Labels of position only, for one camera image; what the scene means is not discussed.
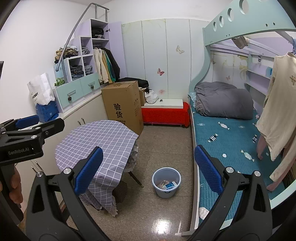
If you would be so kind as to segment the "person's left hand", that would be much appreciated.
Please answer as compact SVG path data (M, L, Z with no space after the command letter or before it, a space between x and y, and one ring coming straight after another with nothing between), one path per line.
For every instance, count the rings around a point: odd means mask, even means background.
M23 202L21 177L16 167L14 167L14 172L15 173L11 177L12 190L10 191L9 196L15 204L21 204Z

